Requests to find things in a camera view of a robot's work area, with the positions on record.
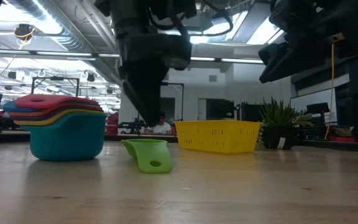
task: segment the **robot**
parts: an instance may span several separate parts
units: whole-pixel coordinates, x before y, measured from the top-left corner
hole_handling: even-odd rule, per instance
[[[217,35],[230,32],[233,25],[227,12],[201,1],[230,24],[230,29]],[[154,126],[164,76],[170,68],[184,70],[190,63],[192,46],[181,20],[196,15],[195,0],[96,0],[94,5],[111,16],[124,93],[145,122]],[[286,34],[285,42],[259,52],[266,65],[262,83],[324,65],[332,44],[339,58],[358,55],[358,0],[271,0],[270,9],[270,22]],[[170,18],[172,25],[163,26],[152,15]],[[177,29],[181,35],[160,34],[157,29]]]

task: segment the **yellow basket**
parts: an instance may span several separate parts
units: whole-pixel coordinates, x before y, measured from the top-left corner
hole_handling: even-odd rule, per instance
[[[259,135],[259,122],[178,121],[175,122],[179,146],[218,153],[253,152]]]

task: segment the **table surface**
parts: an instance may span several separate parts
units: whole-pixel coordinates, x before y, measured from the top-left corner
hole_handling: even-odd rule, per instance
[[[171,174],[142,174],[123,146],[45,162],[0,144],[0,223],[358,224],[358,153],[295,147],[220,155],[169,144]]]

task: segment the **person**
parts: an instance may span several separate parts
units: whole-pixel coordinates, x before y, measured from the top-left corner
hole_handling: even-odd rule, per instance
[[[165,122],[165,113],[160,112],[159,116],[158,125],[147,128],[144,134],[172,134],[171,126]]]

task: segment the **handle hole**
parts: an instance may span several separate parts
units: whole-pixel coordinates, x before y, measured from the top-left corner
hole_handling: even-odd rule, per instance
[[[38,102],[44,102],[44,99],[31,99],[31,102],[38,103]]]
[[[160,167],[161,166],[161,162],[159,161],[150,161],[150,165],[154,166],[154,167]]]

